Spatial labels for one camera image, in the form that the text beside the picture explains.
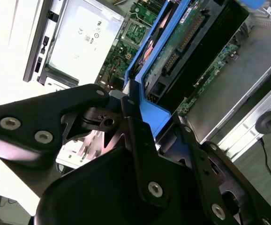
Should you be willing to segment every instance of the mounting hole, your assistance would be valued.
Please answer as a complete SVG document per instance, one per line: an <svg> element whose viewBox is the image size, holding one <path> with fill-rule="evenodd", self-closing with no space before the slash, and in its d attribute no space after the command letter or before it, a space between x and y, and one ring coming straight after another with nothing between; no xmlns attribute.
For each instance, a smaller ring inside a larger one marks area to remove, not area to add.
<svg viewBox="0 0 271 225"><path fill-rule="evenodd" d="M112 124L114 124L115 123L115 121L113 120L113 119L106 119L104 122L103 122L103 124L104 124L104 126L106 126L106 127L110 127Z"/></svg>
<svg viewBox="0 0 271 225"><path fill-rule="evenodd" d="M53 135L49 131L40 130L36 132L34 138L41 144L48 144L53 140Z"/></svg>
<svg viewBox="0 0 271 225"><path fill-rule="evenodd" d="M101 90L97 90L96 93L99 94L99 95L104 95L104 92L101 91Z"/></svg>
<svg viewBox="0 0 271 225"><path fill-rule="evenodd" d="M232 192L224 192L222 198L231 215L234 216L240 212L240 203Z"/></svg>
<svg viewBox="0 0 271 225"><path fill-rule="evenodd" d="M0 120L0 126L6 130L16 130L21 126L21 122L14 117L5 117Z"/></svg>
<svg viewBox="0 0 271 225"><path fill-rule="evenodd" d="M205 175L207 175L207 176L210 174L206 169L203 169L203 172L204 172Z"/></svg>

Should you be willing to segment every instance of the black mechanical arm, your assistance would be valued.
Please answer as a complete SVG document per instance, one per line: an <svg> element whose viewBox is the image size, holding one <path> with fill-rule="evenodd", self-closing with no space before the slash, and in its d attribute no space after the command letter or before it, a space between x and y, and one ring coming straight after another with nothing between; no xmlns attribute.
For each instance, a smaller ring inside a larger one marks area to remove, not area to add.
<svg viewBox="0 0 271 225"><path fill-rule="evenodd" d="M178 122L157 153L138 106L138 83L121 97L89 84L0 106L0 158L40 170L62 145L104 132L102 156L56 180L36 225L271 225L271 207L214 143Z"/></svg>

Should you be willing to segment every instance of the electronic component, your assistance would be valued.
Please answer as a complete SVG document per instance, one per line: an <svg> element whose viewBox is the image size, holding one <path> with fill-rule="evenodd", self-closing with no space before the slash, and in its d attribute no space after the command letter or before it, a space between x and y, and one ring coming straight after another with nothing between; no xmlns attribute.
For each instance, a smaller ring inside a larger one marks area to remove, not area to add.
<svg viewBox="0 0 271 225"><path fill-rule="evenodd" d="M150 26L156 20L156 15L141 3L134 3L125 24L114 41L103 67L99 72L96 83L110 89L122 89L124 75L139 47L143 44Z"/></svg>
<svg viewBox="0 0 271 225"><path fill-rule="evenodd" d="M48 10L49 4L43 7ZM42 37L33 46L35 57L29 58L24 80L34 75L43 85L47 78L68 87L94 83L124 22L123 13L96 0L54 1L52 10L38 23L36 37Z"/></svg>
<svg viewBox="0 0 271 225"><path fill-rule="evenodd" d="M142 45L144 37L147 36L148 31L149 27L138 21L130 19L124 29L121 39L139 47Z"/></svg>
<svg viewBox="0 0 271 225"><path fill-rule="evenodd" d="M173 113L184 98L191 101L199 92L206 78L200 80L199 86L197 81L248 16L238 3L226 2L220 9L212 0L196 0L187 7L143 76L145 96L149 101ZM225 60L236 59L235 50L232 49L228 57L224 55Z"/></svg>
<svg viewBox="0 0 271 225"><path fill-rule="evenodd" d="M207 71L198 79L196 84L196 91L193 97L184 99L180 106L177 108L177 112L181 116L185 116L188 110L193 106L197 98L206 90L211 83L211 81L217 76L220 70L228 63L227 58L234 57L236 55L236 50L239 47L237 45L228 43L223 51L217 56L213 61Z"/></svg>

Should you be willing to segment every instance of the white label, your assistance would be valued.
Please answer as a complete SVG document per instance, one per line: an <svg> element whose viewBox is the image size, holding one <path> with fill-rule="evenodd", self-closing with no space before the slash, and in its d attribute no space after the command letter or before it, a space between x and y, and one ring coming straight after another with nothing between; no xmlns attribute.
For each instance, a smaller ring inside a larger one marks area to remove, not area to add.
<svg viewBox="0 0 271 225"><path fill-rule="evenodd" d="M184 13L183 17L181 18L181 21L179 22L180 24L183 24L186 20L186 18L188 17L188 15L190 14L190 12L192 11L192 7L188 8L186 10L186 12Z"/></svg>
<svg viewBox="0 0 271 225"><path fill-rule="evenodd" d="M93 58L93 53L98 51L98 47L104 39L104 31L108 21L91 11L79 7L74 18L72 41L78 43L73 50L74 59L83 60Z"/></svg>
<svg viewBox="0 0 271 225"><path fill-rule="evenodd" d="M79 7L56 41L51 65L77 78L80 85L95 82L113 42L108 24L101 16Z"/></svg>

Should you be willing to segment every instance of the metal sheet panel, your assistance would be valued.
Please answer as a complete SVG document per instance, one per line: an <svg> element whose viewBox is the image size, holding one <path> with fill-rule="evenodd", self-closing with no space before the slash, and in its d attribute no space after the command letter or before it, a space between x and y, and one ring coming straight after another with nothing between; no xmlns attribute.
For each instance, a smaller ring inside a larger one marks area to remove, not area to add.
<svg viewBox="0 0 271 225"><path fill-rule="evenodd" d="M188 120L201 143L218 132L268 75L271 30L254 27L238 54L239 58L221 71L188 113Z"/></svg>
<svg viewBox="0 0 271 225"><path fill-rule="evenodd" d="M68 2L49 65L79 80L94 83L124 17L95 0Z"/></svg>

